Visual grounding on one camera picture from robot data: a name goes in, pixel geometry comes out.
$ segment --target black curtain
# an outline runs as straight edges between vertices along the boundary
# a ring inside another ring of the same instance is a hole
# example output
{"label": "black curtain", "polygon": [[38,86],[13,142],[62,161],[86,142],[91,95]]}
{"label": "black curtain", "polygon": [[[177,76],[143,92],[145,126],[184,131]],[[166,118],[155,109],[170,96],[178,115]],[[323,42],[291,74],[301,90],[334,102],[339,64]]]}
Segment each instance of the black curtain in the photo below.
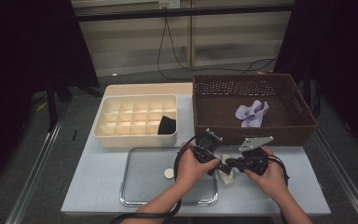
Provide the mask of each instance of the black curtain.
{"label": "black curtain", "polygon": [[277,73],[313,78],[358,133],[358,1],[296,0]]}
{"label": "black curtain", "polygon": [[51,76],[99,86],[79,24],[59,20],[74,16],[70,0],[0,0],[0,167]]}

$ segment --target white table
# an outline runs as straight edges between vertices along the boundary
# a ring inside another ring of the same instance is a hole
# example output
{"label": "white table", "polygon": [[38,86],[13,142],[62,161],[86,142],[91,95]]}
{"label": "white table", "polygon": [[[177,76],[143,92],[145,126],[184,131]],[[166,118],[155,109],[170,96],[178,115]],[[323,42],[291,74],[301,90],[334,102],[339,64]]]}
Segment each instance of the white table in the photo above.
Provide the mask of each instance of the white table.
{"label": "white table", "polygon": [[[178,99],[176,146],[179,147],[194,134],[191,92],[191,83],[114,85],[106,89],[103,99],[112,95],[175,94]],[[130,148],[103,147],[92,134],[96,119],[62,205],[62,212],[67,215],[112,215],[136,209],[136,207],[124,206],[119,200],[120,185]],[[270,149],[283,160],[290,176],[289,189],[304,211],[309,216],[330,214],[303,147],[270,147]],[[218,148],[215,151],[216,157],[219,157],[220,153]],[[236,153],[236,148],[232,148],[232,153]],[[229,188],[217,178],[219,197],[214,205],[183,205],[177,216],[254,217],[280,214],[275,202],[246,175],[235,169],[234,177],[235,183]]]}

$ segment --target forearm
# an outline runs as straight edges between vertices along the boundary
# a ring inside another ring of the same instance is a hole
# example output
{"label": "forearm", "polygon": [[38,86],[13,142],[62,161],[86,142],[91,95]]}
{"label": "forearm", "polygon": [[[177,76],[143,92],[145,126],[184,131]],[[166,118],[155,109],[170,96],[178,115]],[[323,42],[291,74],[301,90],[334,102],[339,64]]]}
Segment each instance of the forearm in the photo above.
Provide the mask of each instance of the forearm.
{"label": "forearm", "polygon": [[[173,206],[190,190],[190,187],[175,182],[171,187],[159,194],[149,203],[136,210],[136,213],[166,213],[171,211]],[[142,224],[158,224],[163,222],[163,218],[127,218],[122,223],[142,223]]]}
{"label": "forearm", "polygon": [[296,200],[289,191],[272,198],[280,207],[287,223],[289,224],[309,224],[312,223],[310,218],[305,214],[302,208],[298,205]]}

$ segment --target stainless steel tray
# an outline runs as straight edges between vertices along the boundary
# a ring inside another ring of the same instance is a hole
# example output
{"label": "stainless steel tray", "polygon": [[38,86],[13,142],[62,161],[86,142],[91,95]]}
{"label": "stainless steel tray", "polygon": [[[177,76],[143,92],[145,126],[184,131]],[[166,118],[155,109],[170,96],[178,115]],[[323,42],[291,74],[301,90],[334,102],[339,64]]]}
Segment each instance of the stainless steel tray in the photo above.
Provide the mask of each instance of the stainless steel tray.
{"label": "stainless steel tray", "polygon": [[[123,181],[120,201],[127,206],[140,206],[150,202],[173,184],[164,171],[173,168],[178,147],[135,147],[130,150]],[[205,175],[183,197],[184,205],[211,205],[217,201],[215,175]]]}

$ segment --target black object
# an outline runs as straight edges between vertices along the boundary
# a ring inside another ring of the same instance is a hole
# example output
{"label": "black object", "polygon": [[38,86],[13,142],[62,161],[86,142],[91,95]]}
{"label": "black object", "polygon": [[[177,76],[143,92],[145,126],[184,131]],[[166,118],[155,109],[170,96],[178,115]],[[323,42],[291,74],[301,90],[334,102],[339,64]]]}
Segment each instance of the black object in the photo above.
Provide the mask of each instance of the black object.
{"label": "black object", "polygon": [[[222,141],[222,138],[219,138],[213,132],[210,132],[209,129],[207,129],[206,134],[201,137],[197,143],[197,146],[193,147],[194,156],[201,163],[217,159],[213,155],[213,152],[217,149],[217,147],[220,145],[220,142]],[[208,171],[207,174],[213,175],[214,170],[216,169],[221,170],[227,175],[229,175],[231,172],[231,168],[220,161],[219,164],[217,164],[212,170]]]}
{"label": "black object", "polygon": [[158,126],[158,134],[173,134],[176,132],[176,119],[162,116]]}
{"label": "black object", "polygon": [[241,173],[246,169],[263,175],[269,167],[269,157],[261,147],[257,147],[250,151],[243,151],[242,157],[237,159],[226,159],[226,164],[229,167],[237,167]]}

